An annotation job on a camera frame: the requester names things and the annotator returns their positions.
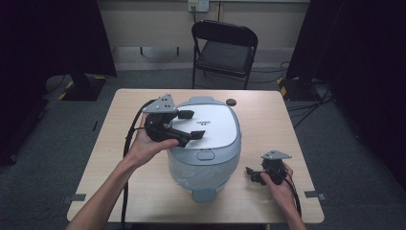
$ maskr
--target white lid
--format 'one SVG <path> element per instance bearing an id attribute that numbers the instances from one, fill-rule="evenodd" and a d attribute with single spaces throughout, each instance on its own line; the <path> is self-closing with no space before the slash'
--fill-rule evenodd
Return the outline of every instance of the white lid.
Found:
<path id="1" fill-rule="evenodd" d="M 231 110 L 221 104 L 193 104 L 178 107 L 179 110 L 191 110 L 191 119 L 172 121 L 172 127 L 184 132 L 206 130 L 201 140 L 191 140 L 186 150 L 217 149 L 230 146 L 237 138 L 236 121 Z"/>

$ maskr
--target chair backrest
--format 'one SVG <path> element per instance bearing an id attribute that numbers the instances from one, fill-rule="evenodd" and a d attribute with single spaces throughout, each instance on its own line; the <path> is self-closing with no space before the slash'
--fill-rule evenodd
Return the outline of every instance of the chair backrest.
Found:
<path id="1" fill-rule="evenodd" d="M 249 28 L 230 23 L 203 20 L 194 23 L 192 35 L 195 44 L 197 39 L 205 39 L 221 43 L 230 43 L 238 46 L 258 46 L 257 35 Z"/>

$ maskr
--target rice cooker lid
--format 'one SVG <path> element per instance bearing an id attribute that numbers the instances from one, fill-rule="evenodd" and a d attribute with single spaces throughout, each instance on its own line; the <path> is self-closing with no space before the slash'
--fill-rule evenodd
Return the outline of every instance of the rice cooker lid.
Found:
<path id="1" fill-rule="evenodd" d="M 190 140 L 185 150 L 218 149 L 230 146 L 237 138 L 237 127 L 230 108 L 219 104 L 196 104 L 178 107 L 179 110 L 192 110 L 191 119 L 173 119 L 172 127 L 190 133 L 206 130 L 200 140 Z"/>
<path id="2" fill-rule="evenodd" d="M 192 110 L 191 119 L 172 120 L 172 127 L 185 132 L 206 130 L 200 140 L 190 140 L 184 148 L 169 152 L 185 164 L 212 165 L 228 161 L 240 152 L 241 134 L 234 111 L 225 103 L 211 97 L 191 98 L 181 103 L 178 110 Z"/>

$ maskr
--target electrical outlet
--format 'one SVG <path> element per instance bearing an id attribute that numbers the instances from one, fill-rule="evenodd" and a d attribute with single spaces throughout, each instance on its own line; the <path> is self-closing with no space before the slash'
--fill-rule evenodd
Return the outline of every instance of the electrical outlet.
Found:
<path id="1" fill-rule="evenodd" d="M 199 12 L 208 12 L 209 11 L 209 0 L 199 0 L 198 11 Z"/>
<path id="2" fill-rule="evenodd" d="M 188 0 L 188 11 L 193 12 L 193 7 L 195 12 L 208 12 L 209 0 Z"/>
<path id="3" fill-rule="evenodd" d="M 193 12 L 192 7 L 194 10 L 198 12 L 199 1 L 198 0 L 188 0 L 188 11 Z"/>

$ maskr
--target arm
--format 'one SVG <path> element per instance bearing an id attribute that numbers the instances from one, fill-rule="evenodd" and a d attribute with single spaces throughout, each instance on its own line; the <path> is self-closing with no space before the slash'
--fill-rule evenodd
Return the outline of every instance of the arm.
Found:
<path id="1" fill-rule="evenodd" d="M 290 169 L 288 165 L 284 165 L 287 169 L 287 173 L 289 173 L 290 175 L 286 179 L 292 183 L 291 176 L 293 176 L 293 170 Z M 286 218 L 289 229 L 305 230 L 305 224 L 302 221 L 302 218 L 299 215 L 298 211 L 296 210 L 293 193 L 286 181 L 284 181 L 280 185 L 276 185 L 268 174 L 263 172 L 260 174 L 260 176 L 262 177 L 263 181 L 265 181 L 266 187 L 268 187 L 272 197 L 274 197 L 278 206 L 281 208 Z"/>
<path id="2" fill-rule="evenodd" d="M 145 119 L 146 116 L 143 116 L 141 124 L 145 122 Z M 75 215 L 66 229 L 103 229 L 125 183 L 134 171 L 161 150 L 177 145 L 178 142 L 174 139 L 160 143 L 153 142 L 145 130 L 139 129 L 128 154 Z"/>

